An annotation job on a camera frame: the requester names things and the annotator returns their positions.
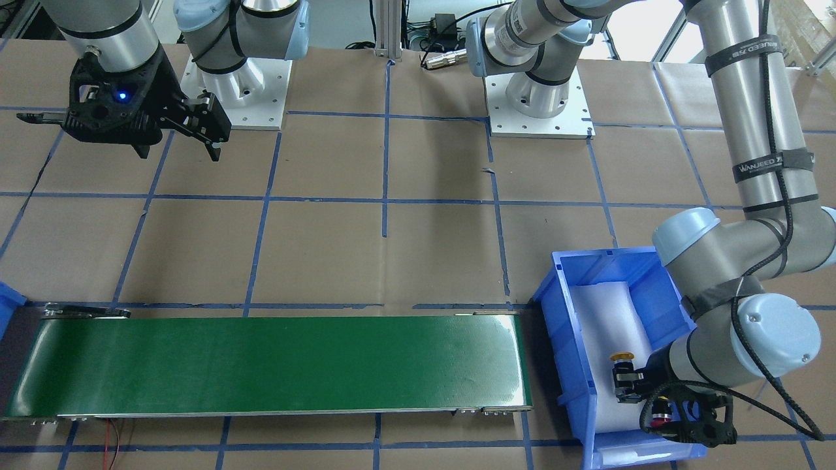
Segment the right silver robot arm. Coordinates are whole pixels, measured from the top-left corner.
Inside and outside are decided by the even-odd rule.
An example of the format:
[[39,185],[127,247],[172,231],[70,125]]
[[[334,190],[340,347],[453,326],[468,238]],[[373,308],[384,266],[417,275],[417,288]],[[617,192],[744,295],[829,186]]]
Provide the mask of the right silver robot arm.
[[69,103],[57,112],[19,113],[57,125],[79,142],[131,146],[147,158],[164,130],[203,143],[212,161],[235,126],[236,110],[276,107],[285,65],[310,45],[307,1],[176,1],[172,12],[195,72],[180,78],[142,1],[44,1],[78,56]]

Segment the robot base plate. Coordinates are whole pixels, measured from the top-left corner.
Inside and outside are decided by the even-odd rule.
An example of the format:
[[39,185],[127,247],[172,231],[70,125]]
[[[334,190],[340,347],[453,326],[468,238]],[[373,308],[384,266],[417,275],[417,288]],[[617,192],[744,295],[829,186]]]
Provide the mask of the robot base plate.
[[524,72],[486,77],[484,83],[495,136],[585,139],[595,135],[577,68],[558,86],[534,82]]
[[215,93],[234,130],[280,131],[292,61],[249,57],[236,71],[209,74],[189,62],[180,87],[191,98]]

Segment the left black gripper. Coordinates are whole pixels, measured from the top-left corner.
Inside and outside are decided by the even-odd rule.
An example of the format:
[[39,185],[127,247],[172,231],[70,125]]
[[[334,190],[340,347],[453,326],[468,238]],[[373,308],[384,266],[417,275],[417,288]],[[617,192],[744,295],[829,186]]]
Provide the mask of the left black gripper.
[[639,369],[634,365],[614,365],[612,374],[614,393],[619,403],[645,401],[656,388],[677,378],[671,367],[669,350],[654,352],[646,366]]

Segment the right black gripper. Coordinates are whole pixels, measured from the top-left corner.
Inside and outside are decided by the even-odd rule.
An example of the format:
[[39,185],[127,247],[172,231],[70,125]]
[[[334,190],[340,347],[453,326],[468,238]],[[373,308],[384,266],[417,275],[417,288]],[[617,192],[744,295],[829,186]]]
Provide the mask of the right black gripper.
[[106,72],[101,55],[86,52],[71,74],[67,112],[18,112],[27,124],[63,125],[80,142],[130,145],[140,157],[159,143],[163,130],[190,136],[206,148],[215,163],[232,123],[209,91],[189,98],[181,89],[164,50],[127,72]]

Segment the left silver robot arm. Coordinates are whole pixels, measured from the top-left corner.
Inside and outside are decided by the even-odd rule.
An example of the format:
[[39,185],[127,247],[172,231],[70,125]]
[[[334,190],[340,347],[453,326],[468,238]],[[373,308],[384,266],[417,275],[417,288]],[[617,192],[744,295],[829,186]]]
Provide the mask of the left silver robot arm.
[[[534,118],[561,113],[591,23],[621,1],[517,1],[468,26],[472,74],[510,74],[506,96]],[[782,45],[767,1],[684,1],[705,48],[745,220],[724,224],[707,208],[663,222],[653,244],[696,323],[651,354],[640,371],[616,361],[625,401],[674,398],[678,387],[733,388],[777,378],[817,357],[817,322],[762,281],[834,263],[834,211],[819,204]]]

